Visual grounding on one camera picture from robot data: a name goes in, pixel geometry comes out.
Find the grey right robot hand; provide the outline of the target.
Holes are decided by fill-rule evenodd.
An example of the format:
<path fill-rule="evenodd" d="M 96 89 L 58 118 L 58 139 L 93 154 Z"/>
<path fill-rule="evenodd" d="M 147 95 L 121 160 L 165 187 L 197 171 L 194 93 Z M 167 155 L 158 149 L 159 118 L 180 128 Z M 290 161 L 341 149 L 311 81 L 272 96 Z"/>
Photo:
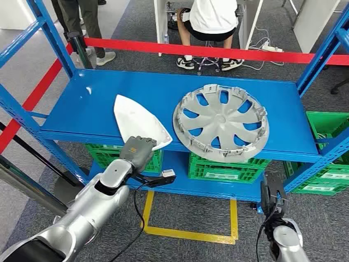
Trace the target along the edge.
<path fill-rule="evenodd" d="M 261 182 L 261 206 L 266 218 L 281 219 L 287 208 L 287 196 L 283 181 L 276 176 L 264 175 Z"/>

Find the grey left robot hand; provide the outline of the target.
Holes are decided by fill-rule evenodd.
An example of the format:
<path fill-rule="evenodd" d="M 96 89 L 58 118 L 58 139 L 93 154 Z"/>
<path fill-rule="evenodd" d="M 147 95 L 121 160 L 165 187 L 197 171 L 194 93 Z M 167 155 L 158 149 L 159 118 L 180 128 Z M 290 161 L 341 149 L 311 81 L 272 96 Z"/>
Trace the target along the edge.
<path fill-rule="evenodd" d="M 119 158 L 130 162 L 136 171 L 143 171 L 154 155 L 156 140 L 141 136 L 130 136 L 121 149 Z"/>

